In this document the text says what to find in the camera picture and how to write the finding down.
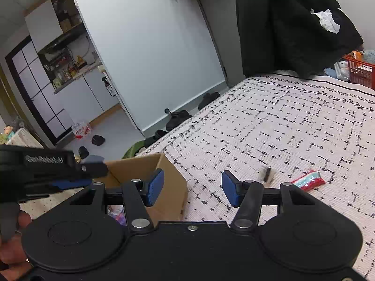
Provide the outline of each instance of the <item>orange basket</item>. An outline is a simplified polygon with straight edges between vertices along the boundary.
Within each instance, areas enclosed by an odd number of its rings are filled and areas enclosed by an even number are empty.
[[[350,82],[375,90],[375,64],[355,60],[350,55],[344,59],[349,64]]]

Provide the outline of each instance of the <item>candy wrapper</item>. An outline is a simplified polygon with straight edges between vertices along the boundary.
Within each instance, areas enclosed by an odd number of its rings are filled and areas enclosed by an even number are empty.
[[[326,182],[320,177],[319,171],[310,170],[308,174],[292,181],[291,183],[304,191],[309,191],[325,184]]]

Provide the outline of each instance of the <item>kitchen counter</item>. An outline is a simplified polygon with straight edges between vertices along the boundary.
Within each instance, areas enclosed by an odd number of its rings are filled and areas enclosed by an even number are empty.
[[[90,65],[86,65],[82,67],[74,76],[73,78],[69,79],[67,82],[65,82],[61,87],[57,88],[56,91],[54,91],[53,94],[57,94],[61,90],[63,90],[65,87],[67,87],[69,84],[71,84],[73,81],[79,79],[84,74],[87,74],[88,72],[91,72],[93,69],[95,69],[98,65],[102,65],[102,61],[98,59],[94,63]]]

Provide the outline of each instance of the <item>shelf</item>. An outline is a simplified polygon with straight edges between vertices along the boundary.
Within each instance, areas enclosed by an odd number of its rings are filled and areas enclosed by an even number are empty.
[[[52,54],[58,50],[62,50],[69,43],[76,40],[80,35],[86,32],[84,24],[81,22],[78,25],[73,26],[70,30],[58,36],[55,40],[51,41],[44,48],[42,48],[38,54]]]

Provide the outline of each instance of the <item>white tissue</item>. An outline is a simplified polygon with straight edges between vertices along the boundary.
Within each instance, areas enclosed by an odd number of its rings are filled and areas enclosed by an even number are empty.
[[[320,19],[320,25],[329,32],[338,33],[340,31],[340,25],[334,22],[332,13],[330,9],[326,11],[320,11],[319,13],[314,13],[314,10],[311,10],[313,15],[317,15]]]

